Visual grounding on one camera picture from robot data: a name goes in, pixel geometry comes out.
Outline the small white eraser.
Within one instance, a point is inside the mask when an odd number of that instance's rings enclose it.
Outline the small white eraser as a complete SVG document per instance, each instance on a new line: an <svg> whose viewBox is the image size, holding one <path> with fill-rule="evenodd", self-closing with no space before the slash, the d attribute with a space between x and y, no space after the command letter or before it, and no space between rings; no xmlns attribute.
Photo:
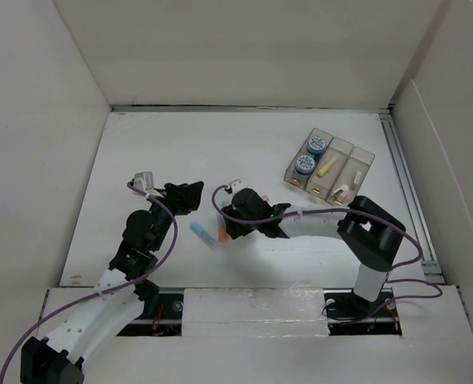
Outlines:
<svg viewBox="0 0 473 384"><path fill-rule="evenodd" d="M356 172L355 176L354 176L354 179L353 179L353 182L352 182L352 186L353 187L358 186L361 182L361 179L362 179L362 173L360 171Z"/></svg>

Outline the pink white correction tape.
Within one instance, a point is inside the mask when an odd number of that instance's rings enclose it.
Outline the pink white correction tape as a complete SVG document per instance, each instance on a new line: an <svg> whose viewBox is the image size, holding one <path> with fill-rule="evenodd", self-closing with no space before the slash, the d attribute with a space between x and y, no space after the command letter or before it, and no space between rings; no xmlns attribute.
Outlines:
<svg viewBox="0 0 473 384"><path fill-rule="evenodd" d="M341 204L342 201L346 198L349 189L350 187L346 184L342 184L340 187L337 187L333 190L332 200L334 202L337 202L338 204Z"/></svg>

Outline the blue white jar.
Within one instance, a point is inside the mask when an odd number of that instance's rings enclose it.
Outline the blue white jar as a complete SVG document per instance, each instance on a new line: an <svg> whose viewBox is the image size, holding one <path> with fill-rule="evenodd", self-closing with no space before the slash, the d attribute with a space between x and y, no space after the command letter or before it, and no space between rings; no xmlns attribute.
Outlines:
<svg viewBox="0 0 473 384"><path fill-rule="evenodd" d="M317 158L311 154L301 154L294 161L294 172L301 176L309 176L318 164Z"/></svg>
<svg viewBox="0 0 473 384"><path fill-rule="evenodd" d="M324 154L327 148L327 141L324 137L315 135L307 140L306 151L315 161L318 161Z"/></svg>

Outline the blue highlighter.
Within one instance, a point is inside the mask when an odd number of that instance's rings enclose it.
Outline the blue highlighter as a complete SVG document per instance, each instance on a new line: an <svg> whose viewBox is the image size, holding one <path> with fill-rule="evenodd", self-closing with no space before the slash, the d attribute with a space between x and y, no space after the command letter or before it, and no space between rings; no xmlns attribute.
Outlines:
<svg viewBox="0 0 473 384"><path fill-rule="evenodd" d="M215 240L198 222L190 224L190 230L210 249L216 250L218 248L218 241Z"/></svg>

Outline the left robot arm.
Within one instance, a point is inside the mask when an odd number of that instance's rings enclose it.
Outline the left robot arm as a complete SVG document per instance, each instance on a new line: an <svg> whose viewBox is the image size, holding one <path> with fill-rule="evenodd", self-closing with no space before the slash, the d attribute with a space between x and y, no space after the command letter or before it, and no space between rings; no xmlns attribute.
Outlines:
<svg viewBox="0 0 473 384"><path fill-rule="evenodd" d="M122 241L87 298L73 303L74 312L43 338L30 337L21 349L22 383L82 383L85 369L117 334L138 316L158 309L159 288L149 275L163 264L155 257L168 231L178 231L176 218L196 211L203 182L155 189L133 178L128 187L150 207L126 220Z"/></svg>

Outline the orange highlighter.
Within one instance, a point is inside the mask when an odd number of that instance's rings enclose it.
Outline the orange highlighter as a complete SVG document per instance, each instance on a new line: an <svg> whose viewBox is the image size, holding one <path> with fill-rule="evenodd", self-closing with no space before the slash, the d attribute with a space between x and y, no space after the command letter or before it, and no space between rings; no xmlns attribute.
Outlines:
<svg viewBox="0 0 473 384"><path fill-rule="evenodd" d="M217 214L218 223L218 241L221 244L227 243L227 232L225 218L221 214Z"/></svg>

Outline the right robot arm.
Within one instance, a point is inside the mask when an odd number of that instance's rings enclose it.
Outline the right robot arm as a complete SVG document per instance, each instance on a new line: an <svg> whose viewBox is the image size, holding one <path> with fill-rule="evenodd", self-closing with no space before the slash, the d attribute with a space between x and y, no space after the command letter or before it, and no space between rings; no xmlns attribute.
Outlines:
<svg viewBox="0 0 473 384"><path fill-rule="evenodd" d="M233 239L258 231L268 238L321 237L343 241L359 260L350 295L354 312L367 315L379 305L379 293L392 271L405 226L365 196L348 206L316 210L290 203L270 205L244 188L222 209L226 232Z"/></svg>

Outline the green highlighter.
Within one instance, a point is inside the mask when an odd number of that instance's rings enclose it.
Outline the green highlighter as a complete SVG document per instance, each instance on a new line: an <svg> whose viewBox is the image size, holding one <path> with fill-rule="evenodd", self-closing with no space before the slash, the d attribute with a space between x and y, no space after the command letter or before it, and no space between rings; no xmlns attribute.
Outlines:
<svg viewBox="0 0 473 384"><path fill-rule="evenodd" d="M226 207L228 207L228 206L231 206L231 204L232 204L231 199L230 199L230 198L227 198L227 199L225 199L225 200L222 201L222 208L226 208Z"/></svg>

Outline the yellow highlighter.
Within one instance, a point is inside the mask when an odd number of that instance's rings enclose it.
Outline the yellow highlighter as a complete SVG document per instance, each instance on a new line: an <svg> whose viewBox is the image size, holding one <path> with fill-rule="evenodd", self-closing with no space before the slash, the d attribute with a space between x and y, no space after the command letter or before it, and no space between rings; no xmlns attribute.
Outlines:
<svg viewBox="0 0 473 384"><path fill-rule="evenodd" d="M338 161L338 158L336 156L333 156L332 158L330 158L326 164L324 164L323 166L321 166L319 168L319 170L317 171L317 176L319 178L322 178L325 174L327 174L330 169L334 166L334 164Z"/></svg>

